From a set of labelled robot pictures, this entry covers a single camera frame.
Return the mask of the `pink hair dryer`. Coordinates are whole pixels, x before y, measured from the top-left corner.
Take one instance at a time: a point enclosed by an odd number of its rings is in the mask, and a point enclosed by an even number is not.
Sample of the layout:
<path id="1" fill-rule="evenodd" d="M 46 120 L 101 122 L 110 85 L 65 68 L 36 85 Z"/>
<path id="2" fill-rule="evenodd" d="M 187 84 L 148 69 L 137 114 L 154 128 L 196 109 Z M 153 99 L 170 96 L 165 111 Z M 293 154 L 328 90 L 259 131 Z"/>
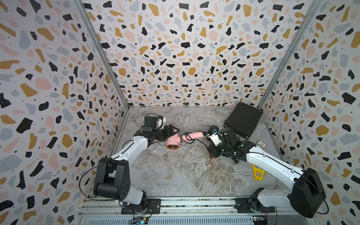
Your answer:
<path id="1" fill-rule="evenodd" d="M 205 137 L 202 131 L 196 133 L 185 132 L 182 135 L 175 134 L 166 141 L 166 148 L 168 150 L 177 150 L 180 147 L 180 143 L 193 143 L 199 138 Z"/>

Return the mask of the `green hair dryer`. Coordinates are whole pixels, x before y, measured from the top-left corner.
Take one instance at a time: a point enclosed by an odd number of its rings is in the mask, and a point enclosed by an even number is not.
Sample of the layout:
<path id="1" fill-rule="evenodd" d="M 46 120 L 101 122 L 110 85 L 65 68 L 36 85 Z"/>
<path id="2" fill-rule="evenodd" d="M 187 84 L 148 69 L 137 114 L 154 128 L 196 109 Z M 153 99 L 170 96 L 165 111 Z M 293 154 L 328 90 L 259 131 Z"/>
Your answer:
<path id="1" fill-rule="evenodd" d="M 207 132 L 207 137 L 218 137 L 219 128 L 216 125 L 211 125 Z"/>

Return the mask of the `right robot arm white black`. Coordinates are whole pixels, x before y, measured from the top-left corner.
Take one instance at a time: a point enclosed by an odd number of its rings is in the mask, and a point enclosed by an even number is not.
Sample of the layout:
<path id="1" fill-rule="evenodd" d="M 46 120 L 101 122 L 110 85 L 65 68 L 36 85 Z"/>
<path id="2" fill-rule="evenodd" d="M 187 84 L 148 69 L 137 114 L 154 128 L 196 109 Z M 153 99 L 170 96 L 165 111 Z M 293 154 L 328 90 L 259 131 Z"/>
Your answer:
<path id="1" fill-rule="evenodd" d="M 292 166 L 248 140 L 241 141 L 230 127 L 219 129 L 215 125 L 210 126 L 206 137 L 211 141 L 207 148 L 211 158 L 224 156 L 235 163 L 248 162 L 286 185 L 285 189 L 279 190 L 258 188 L 247 203 L 247 208 L 253 212 L 261 212 L 268 207 L 283 207 L 292 208 L 300 215 L 312 218 L 325 203 L 326 194 L 314 169 L 304 170 Z"/>

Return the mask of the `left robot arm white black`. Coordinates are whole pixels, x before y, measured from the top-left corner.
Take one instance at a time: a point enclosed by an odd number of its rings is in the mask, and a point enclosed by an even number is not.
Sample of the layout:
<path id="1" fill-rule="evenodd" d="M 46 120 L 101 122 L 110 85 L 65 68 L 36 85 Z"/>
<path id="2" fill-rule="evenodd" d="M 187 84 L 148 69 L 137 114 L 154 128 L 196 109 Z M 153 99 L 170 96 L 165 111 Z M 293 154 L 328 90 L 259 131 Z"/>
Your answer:
<path id="1" fill-rule="evenodd" d="M 164 142 L 179 133 L 172 125 L 163 128 L 144 127 L 115 155 L 103 157 L 97 166 L 93 193 L 97 197 L 115 199 L 134 213 L 145 213 L 148 201 L 145 191 L 131 186 L 129 166 L 154 142 Z"/>

